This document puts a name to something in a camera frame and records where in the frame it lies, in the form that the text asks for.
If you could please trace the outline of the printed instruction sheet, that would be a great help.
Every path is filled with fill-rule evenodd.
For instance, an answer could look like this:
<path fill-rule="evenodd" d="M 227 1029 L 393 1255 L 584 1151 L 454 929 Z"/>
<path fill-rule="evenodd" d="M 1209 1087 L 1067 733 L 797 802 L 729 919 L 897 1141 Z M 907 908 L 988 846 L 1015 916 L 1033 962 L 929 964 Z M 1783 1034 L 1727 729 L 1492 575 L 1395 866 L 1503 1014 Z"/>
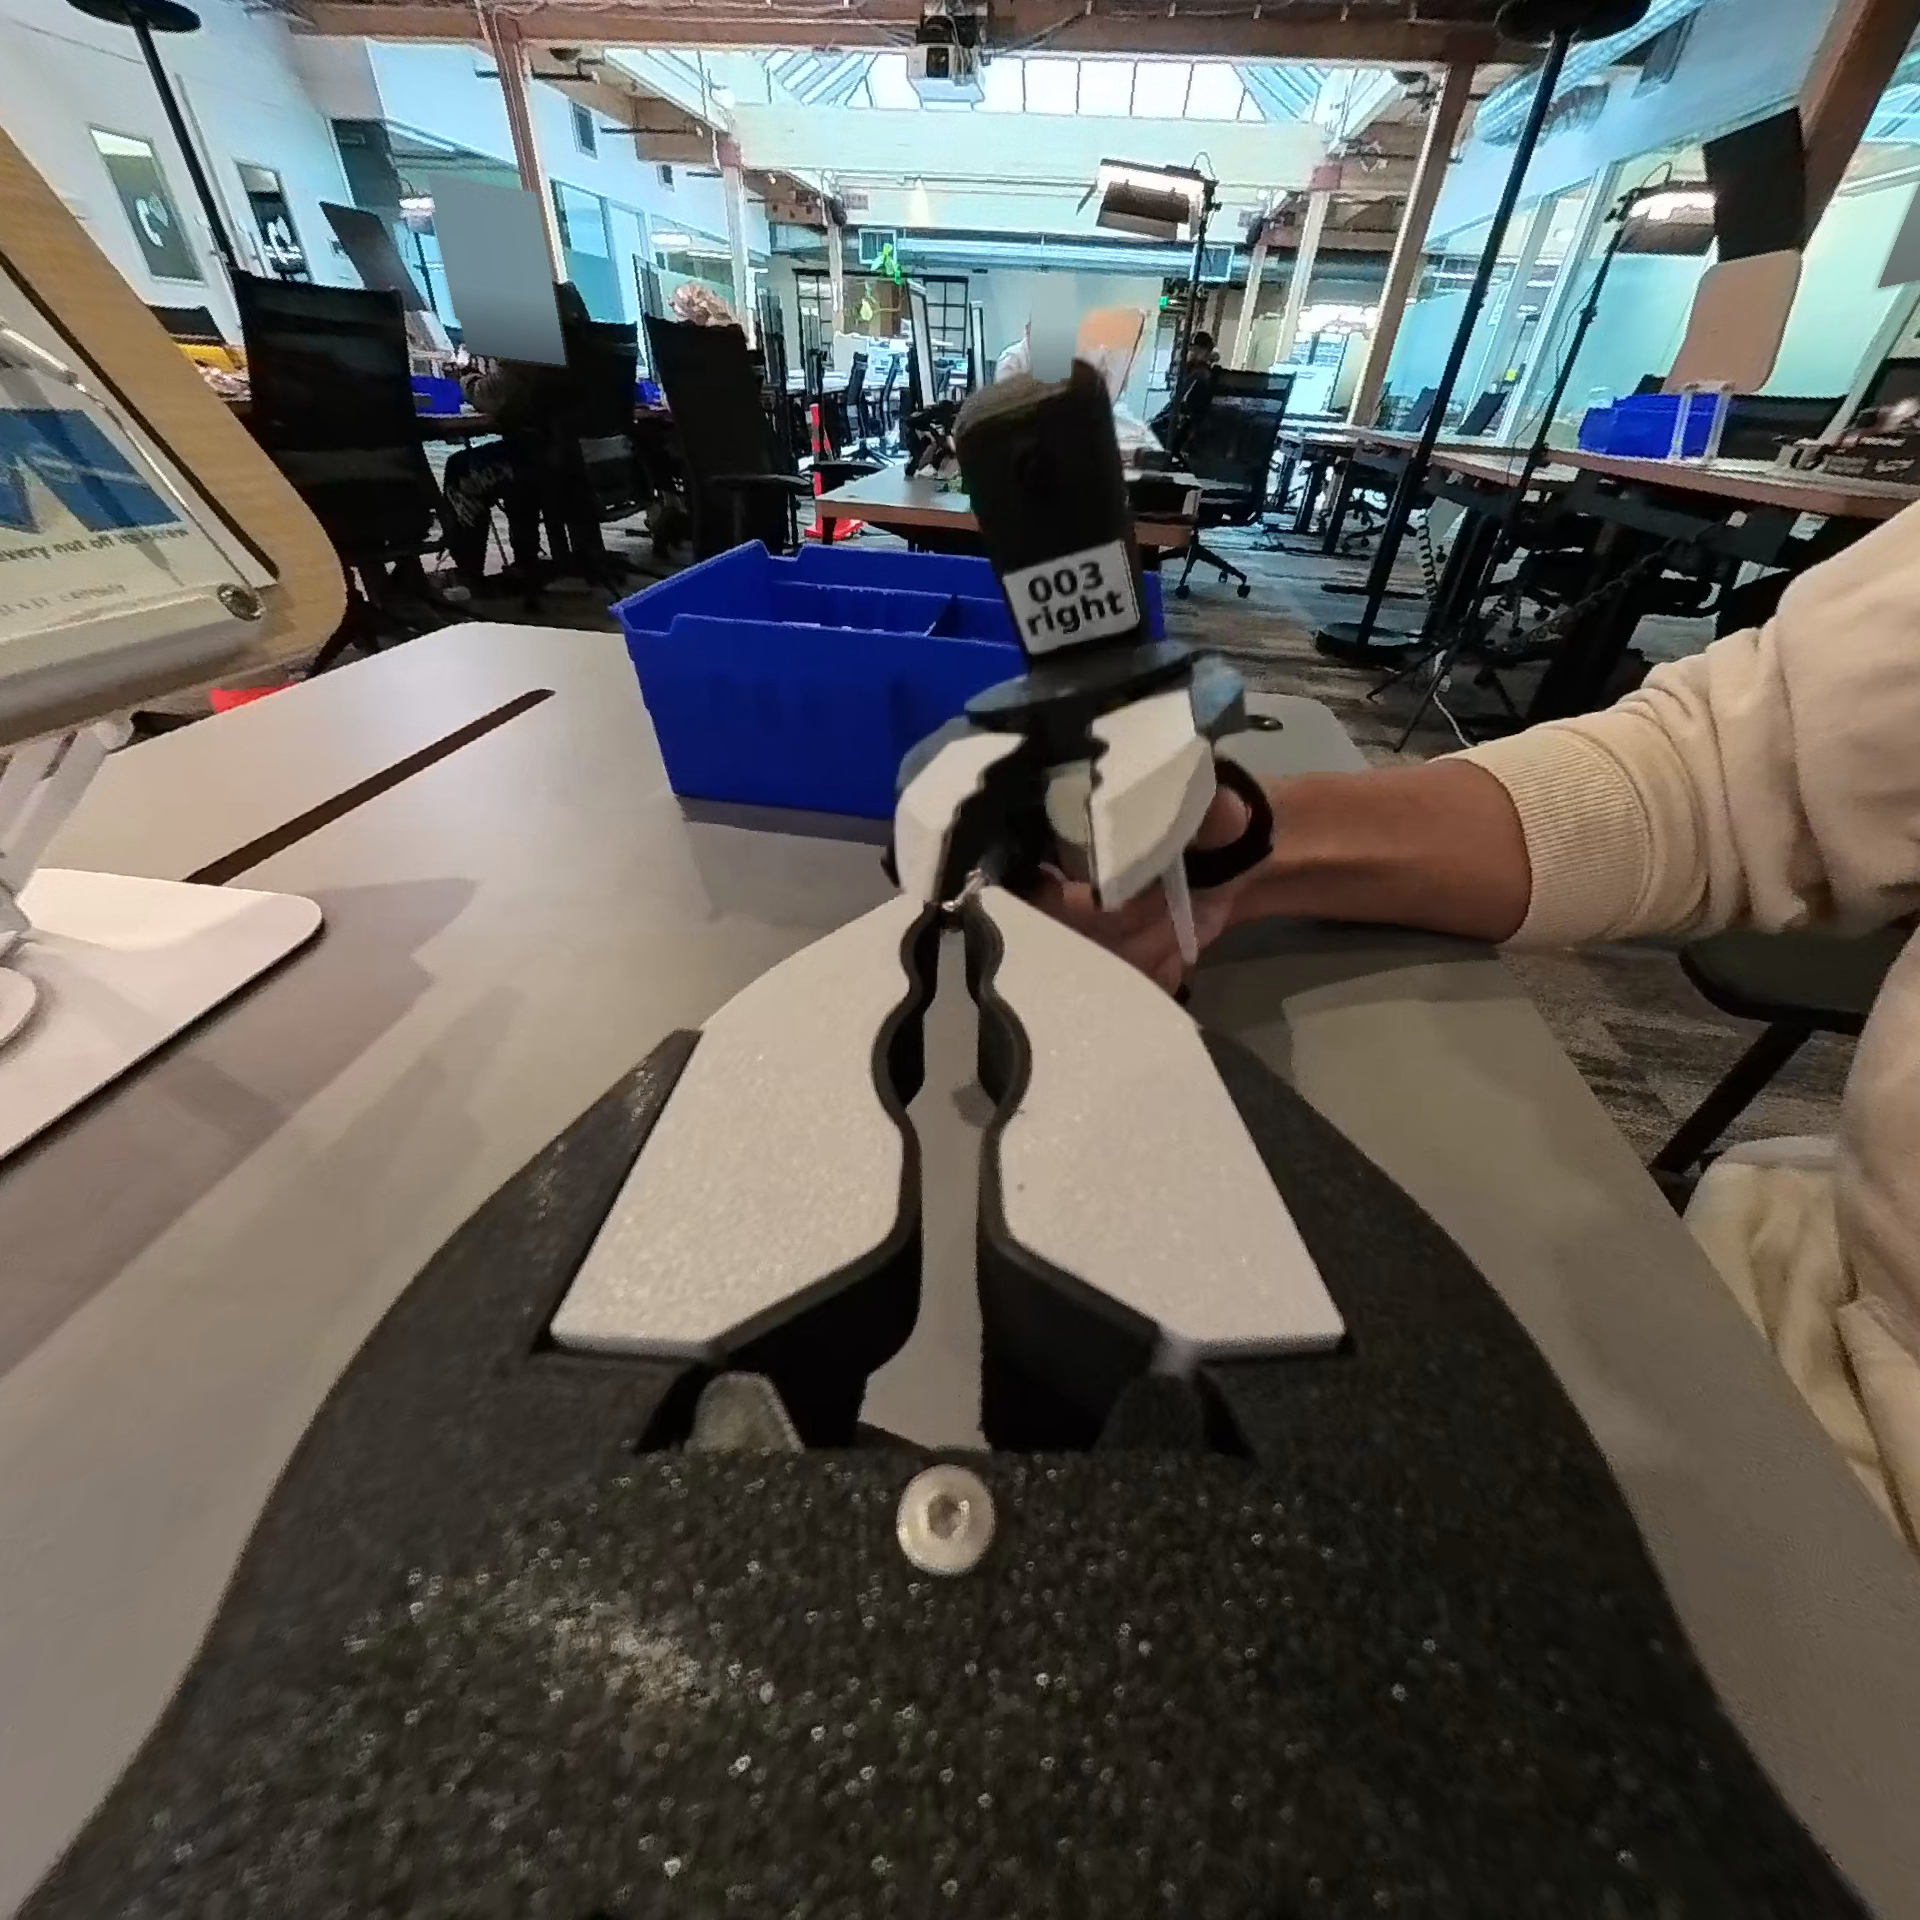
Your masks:
<path fill-rule="evenodd" d="M 101 370 L 5 266 L 5 644 L 271 582 L 271 566 L 110 397 Z"/>

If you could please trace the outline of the tall black light pole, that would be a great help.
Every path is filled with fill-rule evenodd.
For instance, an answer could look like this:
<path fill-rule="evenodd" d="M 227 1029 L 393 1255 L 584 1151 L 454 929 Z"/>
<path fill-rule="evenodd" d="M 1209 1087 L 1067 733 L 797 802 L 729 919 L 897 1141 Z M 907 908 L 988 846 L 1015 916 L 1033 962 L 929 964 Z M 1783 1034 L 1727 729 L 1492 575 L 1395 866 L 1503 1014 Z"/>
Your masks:
<path fill-rule="evenodd" d="M 72 2 L 72 9 L 101 18 L 113 26 L 125 26 L 132 33 L 137 53 L 156 88 L 165 121 L 173 132 L 187 180 L 191 182 L 191 190 L 199 198 L 214 254 L 222 260 L 227 278 L 237 278 L 243 274 L 240 258 L 232 248 L 223 213 L 213 192 L 196 138 L 189 126 L 184 122 L 183 104 L 176 95 L 176 87 L 168 79 L 158 48 L 160 36 L 184 36 L 199 31 L 201 15 L 191 6 L 179 2 Z"/>
<path fill-rule="evenodd" d="M 1380 665 L 1384 661 L 1384 647 L 1376 644 L 1376 623 L 1384 606 L 1390 575 L 1395 570 L 1414 500 L 1423 487 L 1459 372 L 1468 358 L 1472 334 L 1496 270 L 1503 231 L 1519 202 L 1532 154 L 1542 136 L 1545 118 L 1563 76 L 1567 49 L 1577 41 L 1595 41 L 1630 30 L 1643 20 L 1646 12 L 1646 2 L 1513 2 L 1501 6 L 1496 18 L 1501 36 L 1540 46 L 1542 63 L 1528 95 L 1526 116 L 1503 174 L 1501 194 L 1478 254 L 1468 298 L 1460 309 L 1456 336 L 1446 351 L 1446 362 L 1436 386 L 1423 429 L 1414 448 L 1408 452 L 1398 470 L 1396 489 L 1388 502 L 1374 564 L 1364 582 L 1360 615 L 1356 622 L 1329 623 L 1312 638 L 1319 654 L 1329 656 L 1341 665 Z"/>

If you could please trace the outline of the person's right hand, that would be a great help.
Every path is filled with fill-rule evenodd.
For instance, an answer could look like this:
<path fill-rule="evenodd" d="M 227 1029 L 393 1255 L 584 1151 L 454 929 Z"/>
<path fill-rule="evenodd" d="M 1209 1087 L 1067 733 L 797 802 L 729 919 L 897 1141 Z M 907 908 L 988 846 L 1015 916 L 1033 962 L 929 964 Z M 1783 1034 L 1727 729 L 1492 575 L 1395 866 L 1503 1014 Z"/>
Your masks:
<path fill-rule="evenodd" d="M 1283 784 L 1260 782 L 1228 762 L 1193 842 L 1172 860 L 1169 876 L 1193 879 L 1188 866 L 1206 866 L 1213 855 L 1231 856 L 1236 870 L 1219 884 L 1193 884 L 1187 919 L 1177 916 L 1156 882 L 1131 903 L 1101 908 L 1089 882 L 1056 869 L 1041 869 L 1025 900 L 1179 998 L 1199 958 L 1225 934 L 1300 912 L 1309 900 L 1316 846 L 1303 825 L 1284 828 L 1283 800 Z"/>

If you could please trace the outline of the wooden backing board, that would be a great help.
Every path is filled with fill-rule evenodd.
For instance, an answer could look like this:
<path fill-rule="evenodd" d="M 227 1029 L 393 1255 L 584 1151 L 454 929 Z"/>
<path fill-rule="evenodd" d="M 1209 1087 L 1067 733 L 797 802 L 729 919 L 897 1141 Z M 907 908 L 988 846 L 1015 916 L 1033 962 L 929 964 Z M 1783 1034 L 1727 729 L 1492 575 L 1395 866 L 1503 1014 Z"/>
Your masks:
<path fill-rule="evenodd" d="M 131 708 L 316 650 L 340 626 L 348 599 L 343 564 L 317 519 L 7 135 L 3 258 L 101 370 L 110 397 L 275 570 L 259 591 L 263 616 L 223 665 L 149 680 Z"/>

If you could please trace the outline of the blue plastic bin with dividers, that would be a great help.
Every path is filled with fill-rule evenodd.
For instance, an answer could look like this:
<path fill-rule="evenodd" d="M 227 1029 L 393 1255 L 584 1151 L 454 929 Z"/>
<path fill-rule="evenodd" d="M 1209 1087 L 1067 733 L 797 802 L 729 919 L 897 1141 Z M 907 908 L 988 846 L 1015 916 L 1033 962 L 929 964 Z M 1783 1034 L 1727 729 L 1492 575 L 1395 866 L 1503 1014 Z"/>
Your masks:
<path fill-rule="evenodd" d="M 902 756 L 1022 669 L 983 558 L 750 542 L 612 613 L 681 800 L 887 825 Z"/>

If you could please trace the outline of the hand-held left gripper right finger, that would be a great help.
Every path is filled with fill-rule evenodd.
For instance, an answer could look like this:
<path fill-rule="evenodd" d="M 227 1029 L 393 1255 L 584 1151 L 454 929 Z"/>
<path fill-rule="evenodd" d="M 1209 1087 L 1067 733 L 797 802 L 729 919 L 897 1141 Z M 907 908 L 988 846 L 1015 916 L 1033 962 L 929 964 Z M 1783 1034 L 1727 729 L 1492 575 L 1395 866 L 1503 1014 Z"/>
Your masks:
<path fill-rule="evenodd" d="M 1141 1316 L 1177 1360 L 1327 1352 L 1347 1335 L 1197 1023 L 1033 904 L 983 908 L 988 989 L 1025 1047 L 999 1133 L 1015 1247 Z"/>

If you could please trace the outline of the black mesh office chair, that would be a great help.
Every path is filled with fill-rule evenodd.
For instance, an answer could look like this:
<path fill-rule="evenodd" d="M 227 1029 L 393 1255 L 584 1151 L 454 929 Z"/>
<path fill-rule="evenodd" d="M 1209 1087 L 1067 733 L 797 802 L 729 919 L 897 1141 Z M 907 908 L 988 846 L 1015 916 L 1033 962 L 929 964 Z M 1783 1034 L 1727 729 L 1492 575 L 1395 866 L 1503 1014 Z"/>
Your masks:
<path fill-rule="evenodd" d="M 647 317 L 644 336 L 678 437 L 693 554 L 741 543 L 791 554 L 804 484 L 776 444 L 743 328 Z"/>
<path fill-rule="evenodd" d="M 440 492 L 424 457 L 395 293 L 237 277 L 247 425 L 319 521 L 352 599 L 424 588 Z"/>

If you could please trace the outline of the studio light panel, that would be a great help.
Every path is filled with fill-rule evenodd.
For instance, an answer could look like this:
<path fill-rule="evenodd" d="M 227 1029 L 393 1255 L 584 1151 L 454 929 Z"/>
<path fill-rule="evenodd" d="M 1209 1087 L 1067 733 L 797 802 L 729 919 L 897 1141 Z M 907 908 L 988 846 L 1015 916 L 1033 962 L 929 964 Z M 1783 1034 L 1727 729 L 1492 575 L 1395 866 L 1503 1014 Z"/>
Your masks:
<path fill-rule="evenodd" d="M 1101 160 L 1083 206 L 1095 206 L 1095 226 L 1156 244 L 1204 241 L 1215 180 L 1201 167 Z"/>

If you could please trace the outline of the black folding chair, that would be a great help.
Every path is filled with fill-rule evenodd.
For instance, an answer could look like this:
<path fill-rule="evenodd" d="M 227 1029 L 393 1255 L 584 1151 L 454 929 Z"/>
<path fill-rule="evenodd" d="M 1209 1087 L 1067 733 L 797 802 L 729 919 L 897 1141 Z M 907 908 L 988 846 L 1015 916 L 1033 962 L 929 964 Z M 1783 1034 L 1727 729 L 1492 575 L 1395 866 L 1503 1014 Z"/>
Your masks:
<path fill-rule="evenodd" d="M 1672 1212 L 1684 1212 L 1720 1137 L 1813 1038 L 1859 1039 L 1904 927 L 1855 937 L 1729 929 L 1684 945 L 1686 983 L 1719 1012 L 1760 1025 L 1750 1047 L 1647 1162 Z"/>

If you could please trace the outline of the rounded wooden panel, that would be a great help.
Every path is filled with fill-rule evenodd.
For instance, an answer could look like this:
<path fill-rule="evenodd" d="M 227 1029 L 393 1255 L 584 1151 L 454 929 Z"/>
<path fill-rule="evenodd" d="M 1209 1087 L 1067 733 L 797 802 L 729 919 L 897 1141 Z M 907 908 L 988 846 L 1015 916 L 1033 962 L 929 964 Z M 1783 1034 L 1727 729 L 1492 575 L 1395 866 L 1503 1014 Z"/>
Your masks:
<path fill-rule="evenodd" d="M 1793 247 L 1715 263 L 1696 286 L 1663 393 L 1760 393 L 1779 360 L 1801 272 L 1804 254 Z"/>

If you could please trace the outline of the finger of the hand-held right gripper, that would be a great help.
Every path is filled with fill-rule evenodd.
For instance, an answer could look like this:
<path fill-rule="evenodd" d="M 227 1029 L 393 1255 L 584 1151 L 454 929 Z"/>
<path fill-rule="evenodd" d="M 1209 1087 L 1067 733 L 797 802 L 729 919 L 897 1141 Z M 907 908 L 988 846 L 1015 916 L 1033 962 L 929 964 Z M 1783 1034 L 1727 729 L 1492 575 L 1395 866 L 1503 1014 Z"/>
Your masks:
<path fill-rule="evenodd" d="M 1067 878 L 1118 910 L 1183 860 L 1215 793 L 1213 751 L 1190 703 L 1124 703 L 1087 738 L 1047 770 L 1047 828 Z"/>
<path fill-rule="evenodd" d="M 1016 870 L 1009 825 L 1022 798 L 1012 732 L 934 732 L 917 743 L 896 778 L 896 884 L 924 908 L 945 908 L 973 879 Z"/>

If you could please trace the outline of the row of blue bins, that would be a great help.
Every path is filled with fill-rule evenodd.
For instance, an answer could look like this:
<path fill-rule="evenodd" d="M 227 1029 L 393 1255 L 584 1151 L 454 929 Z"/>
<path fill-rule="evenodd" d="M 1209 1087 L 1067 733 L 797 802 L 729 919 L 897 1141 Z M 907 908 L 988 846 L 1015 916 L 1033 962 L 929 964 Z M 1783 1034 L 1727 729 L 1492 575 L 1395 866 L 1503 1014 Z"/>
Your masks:
<path fill-rule="evenodd" d="M 1709 458 L 1727 402 L 1720 391 L 1625 396 L 1592 404 L 1577 425 L 1575 445 L 1628 461 Z"/>

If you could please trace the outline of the long wooden desk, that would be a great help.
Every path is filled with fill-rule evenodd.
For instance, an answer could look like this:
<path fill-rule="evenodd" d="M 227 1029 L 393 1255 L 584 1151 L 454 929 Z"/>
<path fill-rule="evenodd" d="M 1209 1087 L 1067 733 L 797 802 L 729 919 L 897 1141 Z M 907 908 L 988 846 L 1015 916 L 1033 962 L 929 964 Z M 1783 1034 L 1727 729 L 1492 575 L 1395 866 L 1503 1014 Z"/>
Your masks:
<path fill-rule="evenodd" d="M 1409 454 L 1416 444 L 1409 437 L 1349 425 L 1284 425 L 1279 440 L 1295 449 L 1326 452 L 1336 461 L 1360 458 L 1384 464 L 1388 457 Z M 1431 454 L 1431 468 L 1463 474 L 1487 487 L 1523 487 L 1523 468 L 1528 457 L 1523 448 L 1505 448 L 1484 440 L 1439 440 Z M 1869 481 L 1862 477 L 1835 474 L 1824 468 L 1798 470 L 1776 464 L 1744 461 L 1675 461 L 1675 458 L 1625 458 L 1583 448 L 1549 448 L 1540 470 L 1547 484 L 1567 484 L 1572 473 L 1592 473 L 1621 484 L 1643 484 L 1663 492 L 1686 492 L 1734 500 L 1745 506 L 1784 510 L 1797 516 L 1821 516 L 1838 521 L 1888 521 L 1917 500 L 1915 487 Z"/>

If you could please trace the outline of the person's right forearm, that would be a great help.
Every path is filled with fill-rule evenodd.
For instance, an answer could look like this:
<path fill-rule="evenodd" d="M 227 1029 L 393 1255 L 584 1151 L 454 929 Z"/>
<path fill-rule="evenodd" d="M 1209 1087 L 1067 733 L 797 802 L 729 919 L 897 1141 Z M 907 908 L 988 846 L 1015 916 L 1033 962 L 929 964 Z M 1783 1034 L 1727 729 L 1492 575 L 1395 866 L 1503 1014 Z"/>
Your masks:
<path fill-rule="evenodd" d="M 1915 506 L 1758 629 L 1621 701 L 1284 784 L 1286 910 L 1487 944 L 1879 927 L 1915 914 Z"/>

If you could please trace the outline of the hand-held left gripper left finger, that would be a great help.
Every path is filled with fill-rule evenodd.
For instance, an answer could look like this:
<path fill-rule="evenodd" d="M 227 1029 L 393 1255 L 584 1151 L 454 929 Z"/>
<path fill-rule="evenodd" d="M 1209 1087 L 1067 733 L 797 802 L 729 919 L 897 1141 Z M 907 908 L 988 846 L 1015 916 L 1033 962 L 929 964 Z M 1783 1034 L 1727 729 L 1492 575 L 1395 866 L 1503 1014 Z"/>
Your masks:
<path fill-rule="evenodd" d="M 549 1335 L 569 1352 L 723 1358 L 904 1242 L 924 1079 L 924 908 L 796 951 L 699 1030 Z"/>

